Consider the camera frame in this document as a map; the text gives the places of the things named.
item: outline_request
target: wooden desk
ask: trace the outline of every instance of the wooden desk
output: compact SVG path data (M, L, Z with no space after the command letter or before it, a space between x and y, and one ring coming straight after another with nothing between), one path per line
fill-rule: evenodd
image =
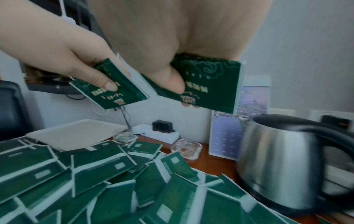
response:
M171 144L167 144L165 142L161 142L142 135L139 136L138 141L162 144L163 145L161 148L162 152L167 154L171 152L170 150L172 147ZM229 178L232 178L235 181L235 183L239 184L240 180L236 174L236 162L229 159L223 159L220 157L211 156L209 155L209 144L202 143L202 146L203 148L199 158L194 161L186 159L187 163L192 168L203 171L208 174L219 176L223 173L227 175ZM293 220L301 224L320 224L320 222L318 221L318 219L316 219L315 216L304 216L300 218L294 218Z

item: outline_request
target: white tray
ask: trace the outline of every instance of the white tray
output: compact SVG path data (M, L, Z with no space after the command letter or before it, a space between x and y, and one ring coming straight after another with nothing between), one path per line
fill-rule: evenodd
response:
M28 133L26 136L53 145L64 151L85 148L113 136L114 130L126 125L84 119Z

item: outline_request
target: black office chair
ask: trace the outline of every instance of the black office chair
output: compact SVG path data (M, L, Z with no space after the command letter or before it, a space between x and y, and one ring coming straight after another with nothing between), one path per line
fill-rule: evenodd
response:
M0 81L0 141L33 131L18 84Z

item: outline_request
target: hand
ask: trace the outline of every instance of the hand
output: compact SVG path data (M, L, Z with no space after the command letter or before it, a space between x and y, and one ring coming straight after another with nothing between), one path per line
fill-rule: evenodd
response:
M109 91L118 87L92 65L110 58L129 76L100 36L28 0L0 0L0 49L31 66L72 76Z
M237 61L272 0L89 0L124 60L159 86L184 92L176 54Z

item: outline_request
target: stainless steel kettle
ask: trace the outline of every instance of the stainless steel kettle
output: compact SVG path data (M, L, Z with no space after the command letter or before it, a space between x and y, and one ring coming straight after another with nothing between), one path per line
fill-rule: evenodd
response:
M343 129L291 116L257 116L247 126L237 162L242 185L287 216L352 209L354 190L322 191L325 145L354 159L354 135Z

